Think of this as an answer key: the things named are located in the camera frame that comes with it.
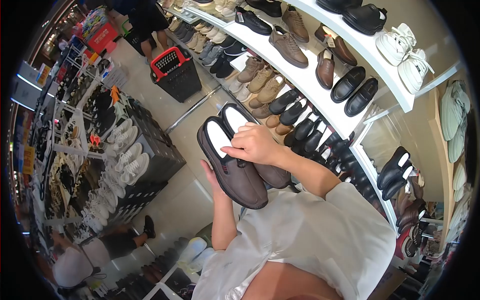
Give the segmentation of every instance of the shopper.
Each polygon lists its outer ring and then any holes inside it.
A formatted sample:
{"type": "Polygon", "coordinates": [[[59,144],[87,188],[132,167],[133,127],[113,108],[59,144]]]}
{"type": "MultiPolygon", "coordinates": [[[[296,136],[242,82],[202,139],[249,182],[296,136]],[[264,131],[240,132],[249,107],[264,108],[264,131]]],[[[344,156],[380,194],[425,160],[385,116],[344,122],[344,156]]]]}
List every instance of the shopper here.
{"type": "Polygon", "coordinates": [[[53,265],[52,274],[45,274],[45,277],[60,288],[73,288],[98,273],[99,268],[111,260],[127,256],[147,239],[155,238],[155,229],[151,217],[145,216],[144,232],[141,235],[132,238],[126,228],[122,227],[114,233],[91,239],[81,248],[60,236],[57,231],[53,231],[51,236],[54,244],[61,246],[64,253],[53,265]]]}
{"type": "Polygon", "coordinates": [[[232,200],[208,163],[215,254],[203,266],[194,300],[367,299],[392,259],[396,234],[347,182],[246,123],[221,150],[291,172],[302,190],[271,192],[235,225],[232,200]]]}

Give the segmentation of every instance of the store shelf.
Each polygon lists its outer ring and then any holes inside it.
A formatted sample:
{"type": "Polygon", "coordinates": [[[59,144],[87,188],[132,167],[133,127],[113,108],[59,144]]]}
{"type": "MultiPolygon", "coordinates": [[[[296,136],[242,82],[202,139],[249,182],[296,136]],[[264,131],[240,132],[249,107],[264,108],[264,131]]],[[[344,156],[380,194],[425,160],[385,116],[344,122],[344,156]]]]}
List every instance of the store shelf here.
{"type": "Polygon", "coordinates": [[[308,13],[341,36],[375,69],[390,91],[392,91],[403,111],[408,112],[413,109],[415,95],[410,94],[405,88],[400,76],[398,76],[397,67],[391,65],[383,58],[375,45],[375,39],[382,35],[382,32],[374,36],[361,34],[348,26],[347,23],[342,20],[341,15],[327,12],[320,8],[315,3],[315,0],[286,0],[285,2],[308,13]]]}

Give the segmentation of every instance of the white shirt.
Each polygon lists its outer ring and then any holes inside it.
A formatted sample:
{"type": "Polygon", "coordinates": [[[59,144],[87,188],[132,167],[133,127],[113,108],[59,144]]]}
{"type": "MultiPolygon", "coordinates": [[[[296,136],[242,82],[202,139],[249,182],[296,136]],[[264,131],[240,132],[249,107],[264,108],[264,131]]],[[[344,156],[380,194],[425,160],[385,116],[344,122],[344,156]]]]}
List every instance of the white shirt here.
{"type": "Polygon", "coordinates": [[[367,299],[396,234],[355,187],[342,182],[325,200],[309,192],[274,192],[269,200],[248,210],[228,248],[207,259],[192,300],[240,300],[266,261],[314,274],[345,300],[367,299]]]}
{"type": "MultiPolygon", "coordinates": [[[[83,249],[95,267],[103,267],[110,261],[105,245],[97,238],[91,239],[83,249]]],[[[92,274],[92,265],[85,254],[76,248],[69,247],[59,256],[52,267],[52,272],[60,287],[74,287],[92,274]]]]}

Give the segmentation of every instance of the shiny floor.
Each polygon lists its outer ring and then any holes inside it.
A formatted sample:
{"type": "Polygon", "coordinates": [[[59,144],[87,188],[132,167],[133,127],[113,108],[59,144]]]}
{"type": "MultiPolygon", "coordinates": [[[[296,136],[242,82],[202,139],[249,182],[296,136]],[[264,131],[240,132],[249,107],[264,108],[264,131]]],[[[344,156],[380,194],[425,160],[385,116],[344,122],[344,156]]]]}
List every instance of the shiny floor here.
{"type": "MultiPolygon", "coordinates": [[[[154,49],[154,57],[160,53],[159,47],[154,49]]],[[[145,58],[140,56],[127,41],[120,39],[111,57],[128,72],[129,80],[122,91],[150,110],[163,130],[166,130],[190,107],[219,85],[202,65],[196,64],[203,86],[202,91],[184,103],[179,103],[152,83],[145,58]]],[[[213,220],[212,191],[200,165],[200,159],[206,159],[206,157],[196,141],[196,133],[205,119],[216,115],[226,102],[231,102],[228,94],[223,90],[217,91],[169,134],[187,164],[132,220],[135,228],[142,232],[144,216],[151,216],[155,222],[156,238],[148,240],[147,245],[157,256],[163,254],[168,247],[172,247],[173,241],[179,237],[192,238],[213,220]]],[[[236,203],[234,203],[234,210],[235,216],[239,216],[240,206],[236,203]]],[[[154,258],[146,247],[140,247],[131,255],[109,263],[103,269],[107,274],[107,278],[103,281],[109,288],[113,288],[115,281],[130,272],[139,273],[140,267],[150,264],[154,258]]]]}

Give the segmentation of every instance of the khaki sneaker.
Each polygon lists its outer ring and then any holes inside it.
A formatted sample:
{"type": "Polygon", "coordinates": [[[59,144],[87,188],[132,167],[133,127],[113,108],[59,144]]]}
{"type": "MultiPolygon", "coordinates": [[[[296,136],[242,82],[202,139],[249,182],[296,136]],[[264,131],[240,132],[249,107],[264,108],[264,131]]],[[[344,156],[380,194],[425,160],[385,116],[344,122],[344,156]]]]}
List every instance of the khaki sneaker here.
{"type": "Polygon", "coordinates": [[[272,76],[274,76],[273,70],[270,68],[261,69],[258,71],[255,78],[250,82],[248,90],[250,93],[258,94],[262,88],[265,86],[265,83],[269,81],[272,76]]]}
{"type": "Polygon", "coordinates": [[[257,96],[258,101],[261,103],[270,103],[273,99],[276,98],[278,92],[285,85],[285,78],[282,75],[277,75],[274,78],[270,79],[265,87],[260,91],[257,96]]]}
{"type": "Polygon", "coordinates": [[[243,84],[252,81],[257,72],[264,68],[265,63],[259,57],[249,56],[245,65],[245,69],[240,72],[237,78],[243,84]]]}

